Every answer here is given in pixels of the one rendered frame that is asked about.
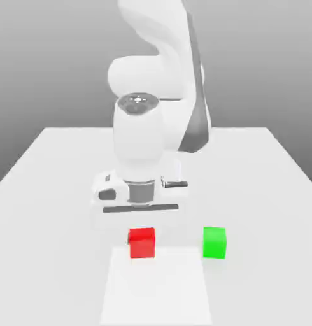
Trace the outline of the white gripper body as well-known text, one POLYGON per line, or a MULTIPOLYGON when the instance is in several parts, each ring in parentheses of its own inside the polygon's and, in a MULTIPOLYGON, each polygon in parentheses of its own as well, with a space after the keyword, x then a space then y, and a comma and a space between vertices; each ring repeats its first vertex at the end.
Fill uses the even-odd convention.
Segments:
POLYGON ((170 228, 186 222, 186 211, 179 204, 152 204, 150 206, 95 205, 90 210, 90 221, 97 229, 170 228))

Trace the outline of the small red cube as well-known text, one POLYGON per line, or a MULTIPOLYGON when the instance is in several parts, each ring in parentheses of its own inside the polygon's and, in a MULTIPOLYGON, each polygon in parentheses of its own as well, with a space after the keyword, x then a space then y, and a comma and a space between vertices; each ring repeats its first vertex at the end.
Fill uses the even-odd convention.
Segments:
POLYGON ((132 259, 154 258, 155 256, 155 229, 135 228, 128 234, 129 255, 132 259))

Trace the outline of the small green cube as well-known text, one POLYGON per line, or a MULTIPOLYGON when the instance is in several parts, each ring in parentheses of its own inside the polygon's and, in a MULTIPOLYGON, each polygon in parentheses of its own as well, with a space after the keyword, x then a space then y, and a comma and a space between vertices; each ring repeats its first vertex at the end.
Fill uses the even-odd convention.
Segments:
POLYGON ((227 236, 223 227, 204 227, 202 255, 204 258, 224 259, 227 249, 227 236))

